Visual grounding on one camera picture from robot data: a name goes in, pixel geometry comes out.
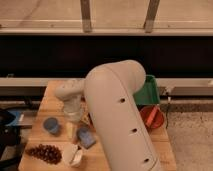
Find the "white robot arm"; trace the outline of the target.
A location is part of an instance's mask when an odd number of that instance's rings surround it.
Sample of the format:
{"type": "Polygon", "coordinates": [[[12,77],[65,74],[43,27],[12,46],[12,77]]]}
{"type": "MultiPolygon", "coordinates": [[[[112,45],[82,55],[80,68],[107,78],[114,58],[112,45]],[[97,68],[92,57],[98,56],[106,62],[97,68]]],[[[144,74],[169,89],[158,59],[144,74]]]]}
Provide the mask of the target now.
{"type": "Polygon", "coordinates": [[[99,65],[55,90],[71,121],[80,117],[80,99],[86,100],[111,171],[163,171],[133,98],[145,76],[139,62],[124,60],[99,65]]]}

